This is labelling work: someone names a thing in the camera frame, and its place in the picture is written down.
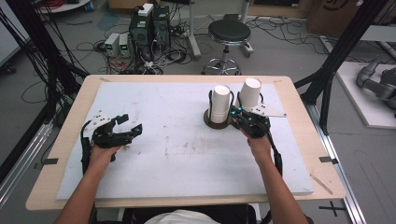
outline white cup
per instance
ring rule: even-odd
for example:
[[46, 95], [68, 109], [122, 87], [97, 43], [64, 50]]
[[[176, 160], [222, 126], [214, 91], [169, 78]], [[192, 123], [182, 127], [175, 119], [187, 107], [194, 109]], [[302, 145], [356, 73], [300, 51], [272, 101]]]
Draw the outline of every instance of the white cup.
[[208, 113], [210, 121], [215, 123], [222, 123], [228, 117], [230, 109], [230, 88], [226, 85], [217, 85], [212, 91], [212, 111], [211, 116]]
[[[241, 101], [242, 108], [249, 110], [256, 106], [259, 101], [261, 90], [262, 83], [255, 77], [248, 77], [245, 80], [242, 90], [239, 92], [239, 99]], [[235, 106], [240, 106], [238, 99], [236, 99]]]

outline power strip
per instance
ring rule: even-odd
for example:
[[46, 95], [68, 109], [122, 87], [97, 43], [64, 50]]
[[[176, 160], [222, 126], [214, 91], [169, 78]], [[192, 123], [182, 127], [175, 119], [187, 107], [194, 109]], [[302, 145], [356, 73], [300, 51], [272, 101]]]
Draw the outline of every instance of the power strip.
[[147, 17], [149, 15], [149, 13], [151, 12], [151, 10], [154, 8], [154, 5], [150, 4], [150, 3], [145, 3], [145, 5], [143, 5], [143, 10], [140, 9], [137, 14], [139, 16], [145, 16]]

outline stool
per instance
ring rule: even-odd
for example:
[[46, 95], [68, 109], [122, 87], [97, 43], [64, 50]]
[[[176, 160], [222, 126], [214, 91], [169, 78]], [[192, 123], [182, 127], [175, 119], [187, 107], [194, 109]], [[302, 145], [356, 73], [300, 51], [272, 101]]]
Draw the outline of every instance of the stool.
[[250, 39], [250, 29], [239, 21], [219, 20], [210, 23], [208, 34], [214, 41], [225, 45], [225, 49], [222, 58], [210, 60], [204, 66], [201, 74], [206, 75], [209, 68], [215, 70], [217, 75], [229, 75], [229, 71], [233, 70], [235, 75], [241, 75], [239, 65], [228, 58], [229, 47], [245, 45]]

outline round stool seat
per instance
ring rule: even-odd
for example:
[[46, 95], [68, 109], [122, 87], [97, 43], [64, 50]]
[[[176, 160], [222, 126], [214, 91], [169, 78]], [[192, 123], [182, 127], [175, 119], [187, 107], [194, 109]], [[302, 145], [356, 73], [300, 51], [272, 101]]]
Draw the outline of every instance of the round stool seat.
[[241, 45], [250, 39], [250, 29], [239, 21], [213, 21], [208, 30], [212, 39], [227, 45]]

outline person's left arm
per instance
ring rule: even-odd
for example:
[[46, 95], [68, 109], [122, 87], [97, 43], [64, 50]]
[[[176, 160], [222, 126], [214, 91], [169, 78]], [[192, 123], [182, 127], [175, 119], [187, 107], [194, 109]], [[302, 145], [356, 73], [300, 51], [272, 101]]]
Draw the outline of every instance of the person's left arm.
[[120, 147], [92, 147], [87, 172], [79, 181], [55, 223], [88, 223], [99, 183], [110, 164], [111, 155], [116, 153], [118, 149]]

